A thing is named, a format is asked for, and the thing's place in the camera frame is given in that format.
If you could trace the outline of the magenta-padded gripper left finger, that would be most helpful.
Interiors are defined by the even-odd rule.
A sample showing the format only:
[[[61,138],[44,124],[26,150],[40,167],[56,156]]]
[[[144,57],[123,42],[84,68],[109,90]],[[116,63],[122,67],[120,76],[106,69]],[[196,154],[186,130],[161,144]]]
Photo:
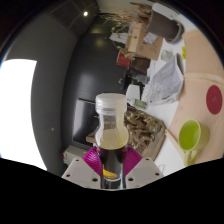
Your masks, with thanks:
[[[88,155],[81,155],[81,151],[68,148],[63,156],[68,165],[63,179],[84,188],[101,188],[101,166],[94,167]]]

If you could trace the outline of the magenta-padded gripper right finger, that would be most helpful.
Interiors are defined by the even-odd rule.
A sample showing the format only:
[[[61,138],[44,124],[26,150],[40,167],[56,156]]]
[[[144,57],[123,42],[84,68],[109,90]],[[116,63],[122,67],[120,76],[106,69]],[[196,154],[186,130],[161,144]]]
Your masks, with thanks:
[[[140,188],[163,177],[162,172],[150,157],[142,157],[132,147],[127,147],[123,163],[124,188]]]

